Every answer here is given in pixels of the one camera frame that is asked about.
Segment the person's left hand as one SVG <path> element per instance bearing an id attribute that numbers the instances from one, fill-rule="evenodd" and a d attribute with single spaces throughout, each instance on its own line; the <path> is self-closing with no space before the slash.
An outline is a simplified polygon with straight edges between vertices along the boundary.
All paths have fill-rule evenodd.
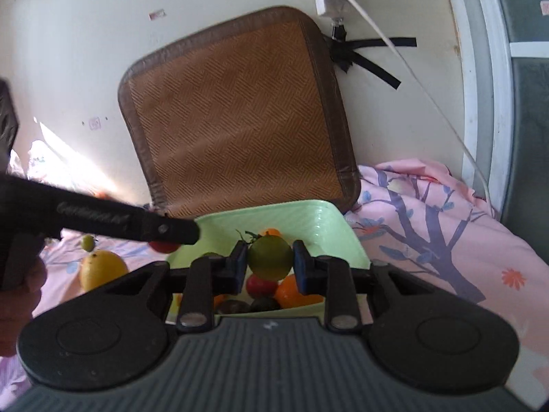
<path id="1" fill-rule="evenodd" d="M 43 261 L 36 259 L 25 275 L 21 286 L 1 293 L 0 304 L 0 354 L 11 357 L 16 354 L 17 339 L 22 328 L 33 318 L 33 311 L 42 297 L 42 287 L 47 280 Z"/>

